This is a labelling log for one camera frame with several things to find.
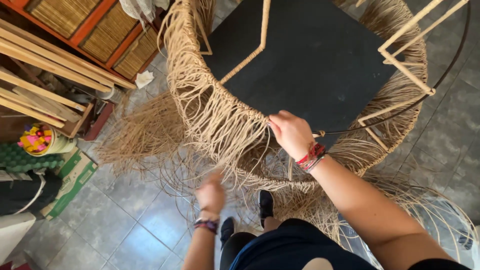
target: cardboard box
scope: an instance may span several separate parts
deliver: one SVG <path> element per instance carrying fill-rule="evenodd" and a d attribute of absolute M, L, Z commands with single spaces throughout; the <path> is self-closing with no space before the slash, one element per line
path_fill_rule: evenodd
<path fill-rule="evenodd" d="M 97 169 L 97 165 L 77 147 L 62 157 L 65 163 L 55 174 L 62 178 L 63 184 L 55 200 L 40 211 L 47 220 L 60 215 Z"/>

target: woven panel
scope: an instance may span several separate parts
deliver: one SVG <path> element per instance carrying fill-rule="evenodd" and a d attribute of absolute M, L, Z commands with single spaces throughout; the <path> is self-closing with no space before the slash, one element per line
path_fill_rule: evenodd
<path fill-rule="evenodd" d="M 69 38 L 90 14 L 99 0 L 42 0 L 27 10 L 55 32 Z"/>
<path fill-rule="evenodd" d="M 156 32 L 149 27 L 147 33 L 142 32 L 130 45 L 113 69 L 125 78 L 132 79 L 156 50 Z"/>
<path fill-rule="evenodd" d="M 137 20 L 128 16 L 118 2 L 103 17 L 80 47 L 105 63 L 136 23 Z"/>

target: tiled floor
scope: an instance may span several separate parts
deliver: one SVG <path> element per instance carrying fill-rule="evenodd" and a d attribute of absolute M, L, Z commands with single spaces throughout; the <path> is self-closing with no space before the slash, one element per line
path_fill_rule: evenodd
<path fill-rule="evenodd" d="M 407 1 L 414 12 L 427 2 Z M 452 2 L 444 0 L 420 25 L 441 16 Z M 236 6 L 235 0 L 217 3 L 214 27 Z M 472 31 L 459 61 L 437 94 L 424 102 L 414 130 L 379 168 L 387 174 L 399 172 L 419 184 L 433 186 L 480 222 L 480 8 L 478 1 L 472 4 Z M 444 72 L 457 49 L 465 14 L 463 9 L 428 35 L 430 86 Z M 130 109 L 167 88 L 165 57 L 158 55 L 148 70 L 154 73 L 155 80 L 135 91 Z M 94 160 L 95 146 L 96 143 L 79 144 Z M 191 235 L 178 210 L 187 215 L 192 209 L 186 199 L 161 191 L 154 174 L 146 177 L 147 182 L 139 181 L 136 174 L 115 178 L 109 166 L 99 168 L 60 218 L 37 222 L 25 250 L 40 267 L 49 270 L 180 268 Z M 218 247 L 216 255 L 218 266 Z"/>

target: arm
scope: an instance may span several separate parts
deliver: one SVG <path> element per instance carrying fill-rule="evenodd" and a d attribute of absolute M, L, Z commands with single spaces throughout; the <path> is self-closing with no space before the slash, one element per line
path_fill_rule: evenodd
<path fill-rule="evenodd" d="M 302 159 L 314 141 L 307 122 L 287 111 L 271 115 L 270 125 L 277 142 L 295 160 Z M 406 270 L 429 258 L 453 260 L 416 220 L 330 156 L 311 174 L 384 269 Z"/>
<path fill-rule="evenodd" d="M 219 220 L 225 203 L 225 193 L 220 184 L 222 175 L 213 172 L 207 176 L 195 192 L 200 206 L 200 218 Z M 213 270 L 215 255 L 215 234 L 207 228 L 197 228 L 193 232 L 192 243 L 188 247 L 182 270 Z"/>

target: green egg carton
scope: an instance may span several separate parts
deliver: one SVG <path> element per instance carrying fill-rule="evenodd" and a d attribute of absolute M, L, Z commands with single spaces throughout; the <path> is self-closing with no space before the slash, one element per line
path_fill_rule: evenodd
<path fill-rule="evenodd" d="M 60 154 L 34 157 L 16 143 L 0 144 L 0 167 L 4 167 L 7 172 L 27 172 L 42 168 L 54 169 L 63 163 Z"/>

